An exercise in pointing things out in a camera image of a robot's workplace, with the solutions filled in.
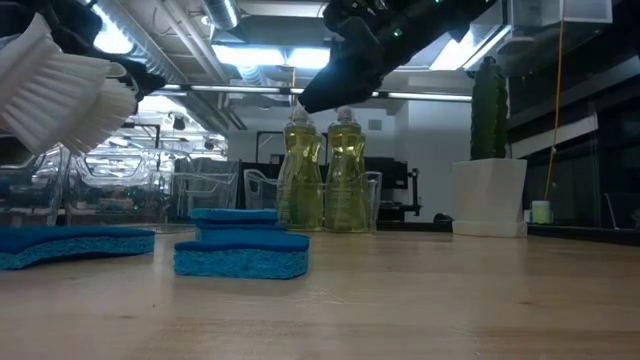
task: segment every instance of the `clear plastic bin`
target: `clear plastic bin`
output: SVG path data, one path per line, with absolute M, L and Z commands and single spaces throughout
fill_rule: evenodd
M 233 208 L 237 163 L 194 172 L 188 153 L 98 149 L 71 159 L 67 224 L 185 224 L 198 207 Z
M 367 172 L 369 191 L 369 231 L 376 230 L 378 210 L 380 208 L 380 192 L 382 190 L 382 173 Z M 244 171 L 245 207 L 247 209 L 277 209 L 276 197 L 278 193 L 278 180 L 269 179 L 258 170 Z M 323 199 L 326 193 L 326 184 L 321 185 Z
M 57 146 L 19 162 L 0 165 L 0 225 L 55 225 L 69 170 L 69 151 Z

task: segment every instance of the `wall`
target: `wall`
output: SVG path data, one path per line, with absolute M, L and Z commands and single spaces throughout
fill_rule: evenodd
M 256 108 L 238 108 L 236 113 L 245 122 L 249 130 L 229 133 L 229 160 L 246 162 L 255 161 L 256 132 L 257 131 L 282 131 L 288 121 L 291 110 L 288 108 L 271 108 L 259 110 Z M 384 109 L 354 109 L 356 120 L 362 126 L 367 136 L 365 156 L 368 157 L 394 157 L 394 120 L 388 116 Z M 313 114 L 311 119 L 318 132 L 327 132 L 329 125 L 337 118 L 333 110 Z M 369 131 L 370 119 L 382 120 L 381 131 Z M 260 137 L 260 152 L 258 161 L 268 163 L 272 154 L 284 154 L 284 142 L 281 135 L 265 134 Z
M 420 216 L 409 222 L 431 222 L 443 212 L 455 218 L 452 164 L 469 160 L 471 105 L 410 101 L 396 116 L 396 158 L 418 168 Z M 404 196 L 409 202 L 410 191 Z

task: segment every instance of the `white planter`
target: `white planter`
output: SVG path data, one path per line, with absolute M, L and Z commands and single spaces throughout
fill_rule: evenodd
M 486 159 L 453 164 L 454 234 L 527 236 L 522 219 L 526 160 Z

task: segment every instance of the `yellow dish soap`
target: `yellow dish soap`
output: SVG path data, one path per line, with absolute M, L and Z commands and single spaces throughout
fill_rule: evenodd
M 369 229 L 369 189 L 364 170 L 366 139 L 349 107 L 338 109 L 329 126 L 333 150 L 327 173 L 325 228 L 339 232 Z
M 280 223 L 290 230 L 322 229 L 322 177 L 318 150 L 322 140 L 309 115 L 297 107 L 284 127 L 286 154 L 278 176 Z

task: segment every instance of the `yellow cable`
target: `yellow cable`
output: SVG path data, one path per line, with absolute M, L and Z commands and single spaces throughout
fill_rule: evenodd
M 556 88 L 556 122 L 553 128 L 553 143 L 551 145 L 551 155 L 549 156 L 549 171 L 547 172 L 547 186 L 544 191 L 544 200 L 549 200 L 549 189 L 551 188 L 551 175 L 553 174 L 553 158 L 556 154 L 556 141 L 558 139 L 558 125 L 560 123 L 560 92 L 562 90 L 562 50 L 564 48 L 564 25 L 567 1 L 562 4 L 562 19 L 560 20 L 560 45 L 558 49 L 558 83 Z

